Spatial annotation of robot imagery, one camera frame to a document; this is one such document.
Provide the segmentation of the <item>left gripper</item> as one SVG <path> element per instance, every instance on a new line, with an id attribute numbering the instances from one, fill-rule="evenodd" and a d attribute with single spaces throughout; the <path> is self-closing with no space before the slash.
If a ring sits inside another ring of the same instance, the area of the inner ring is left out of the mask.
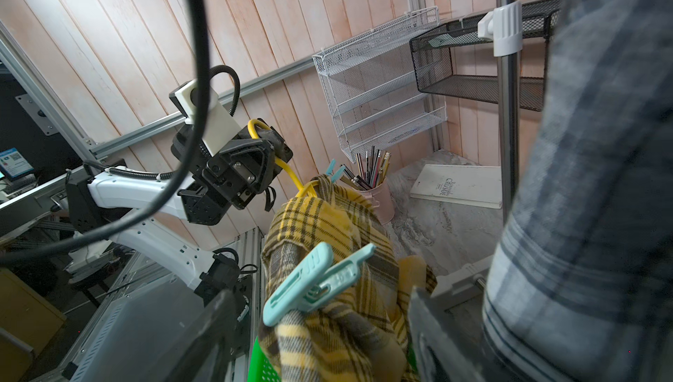
<path id="1" fill-rule="evenodd" d="M 177 192 L 189 222 L 216 225 L 229 208 L 243 210 L 260 194 L 266 212 L 273 208 L 277 194 L 271 184 L 282 171 L 275 161 L 288 162 L 293 152 L 275 129 L 256 131 L 259 136 L 252 138 L 243 127 L 215 154 L 201 143 L 189 168 L 194 182 Z"/>

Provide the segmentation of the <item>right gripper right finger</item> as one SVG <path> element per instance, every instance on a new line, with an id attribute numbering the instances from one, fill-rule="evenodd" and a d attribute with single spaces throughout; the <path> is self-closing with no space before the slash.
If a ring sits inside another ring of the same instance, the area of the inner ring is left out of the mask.
<path id="1" fill-rule="evenodd" d="M 477 345 L 419 287 L 410 295 L 408 320 L 420 380 L 494 380 L 494 370 Z"/>

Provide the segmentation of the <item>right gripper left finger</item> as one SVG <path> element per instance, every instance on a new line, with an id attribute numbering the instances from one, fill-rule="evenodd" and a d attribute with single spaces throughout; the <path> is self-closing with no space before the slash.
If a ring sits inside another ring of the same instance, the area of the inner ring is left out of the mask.
<path id="1" fill-rule="evenodd" d="M 176 343 L 147 371 L 141 381 L 193 381 L 201 369 L 211 381 L 223 381 L 231 362 L 231 347 L 238 322 L 237 300 L 231 290 L 221 291 Z"/>

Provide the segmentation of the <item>yellow plastic hanger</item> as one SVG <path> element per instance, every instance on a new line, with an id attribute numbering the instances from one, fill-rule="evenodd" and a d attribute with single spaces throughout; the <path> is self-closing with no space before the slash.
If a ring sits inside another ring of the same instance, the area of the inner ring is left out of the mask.
<path id="1" fill-rule="evenodd" d="M 271 131 L 272 128 L 266 123 L 264 123 L 262 120 L 251 119 L 248 121 L 247 130 L 251 138 L 260 139 L 258 130 Z M 292 182 L 297 188 L 297 195 L 296 195 L 297 197 L 304 197 L 304 196 L 317 197 L 314 182 L 310 182 L 309 184 L 304 185 L 301 182 L 300 178 L 297 176 L 297 174 L 294 172 L 294 170 L 291 168 L 291 166 L 289 166 L 289 164 L 287 164 L 286 161 L 283 161 L 279 157 L 276 157 L 274 163 L 276 166 L 279 166 L 292 180 Z"/>

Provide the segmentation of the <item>teal clothespin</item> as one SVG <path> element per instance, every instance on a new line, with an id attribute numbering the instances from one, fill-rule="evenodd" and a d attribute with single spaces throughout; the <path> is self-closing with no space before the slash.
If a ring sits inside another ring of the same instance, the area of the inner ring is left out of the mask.
<path id="1" fill-rule="evenodd" d="M 345 173 L 346 166 L 344 164 L 336 166 L 337 162 L 335 159 L 331 160 L 329 166 L 325 172 L 325 175 L 329 178 L 331 183 L 338 182 Z"/>
<path id="2" fill-rule="evenodd" d="M 268 296 L 264 324 L 273 327 L 293 310 L 310 313 L 326 306 L 358 282 L 363 264 L 376 250 L 376 245 L 368 244 L 336 263 L 331 245 L 319 243 Z"/>

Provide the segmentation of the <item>yellow plaid shirt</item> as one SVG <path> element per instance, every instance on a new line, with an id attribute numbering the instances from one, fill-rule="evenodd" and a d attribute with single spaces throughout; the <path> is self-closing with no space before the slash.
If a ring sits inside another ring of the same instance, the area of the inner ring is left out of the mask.
<path id="1" fill-rule="evenodd" d="M 275 215 L 262 251 L 259 347 L 284 381 L 416 381 L 411 294 L 436 276 L 397 259 L 372 203 L 315 177 Z"/>

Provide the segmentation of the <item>teal clothespin front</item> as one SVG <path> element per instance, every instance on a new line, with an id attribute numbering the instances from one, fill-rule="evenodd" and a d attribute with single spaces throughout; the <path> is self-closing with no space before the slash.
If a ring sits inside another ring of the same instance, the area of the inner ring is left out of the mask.
<path id="1" fill-rule="evenodd" d="M 293 310 L 310 313 L 326 306 L 358 282 L 363 264 L 376 250 L 376 245 L 368 244 L 336 263 L 331 245 L 319 243 L 268 296 L 264 324 L 273 327 Z"/>

